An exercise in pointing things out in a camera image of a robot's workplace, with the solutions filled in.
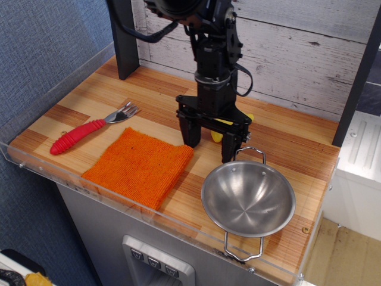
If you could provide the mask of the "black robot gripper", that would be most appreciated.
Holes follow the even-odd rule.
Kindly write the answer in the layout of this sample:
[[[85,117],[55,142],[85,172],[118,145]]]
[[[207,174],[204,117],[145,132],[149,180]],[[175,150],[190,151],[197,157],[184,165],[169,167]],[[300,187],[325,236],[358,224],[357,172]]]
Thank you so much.
[[[250,139],[248,126],[251,119],[236,107],[238,80],[213,81],[197,80],[197,96],[179,95],[177,116],[185,145],[195,148],[201,140],[201,128],[222,133],[222,163],[228,163],[240,149],[243,142]],[[228,125],[217,121],[233,122]]]

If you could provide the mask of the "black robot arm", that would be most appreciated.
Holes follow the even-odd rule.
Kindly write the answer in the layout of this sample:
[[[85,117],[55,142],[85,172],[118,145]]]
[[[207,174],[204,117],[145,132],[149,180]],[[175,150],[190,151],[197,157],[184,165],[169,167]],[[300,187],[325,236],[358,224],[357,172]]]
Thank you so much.
[[[146,7],[161,18],[182,24],[190,38],[197,63],[197,95],[179,95],[177,117],[186,145],[194,148],[201,129],[222,134],[222,162],[235,156],[250,137],[252,120],[236,107],[238,73],[250,74],[238,64],[242,42],[236,31],[231,1],[147,1]]]

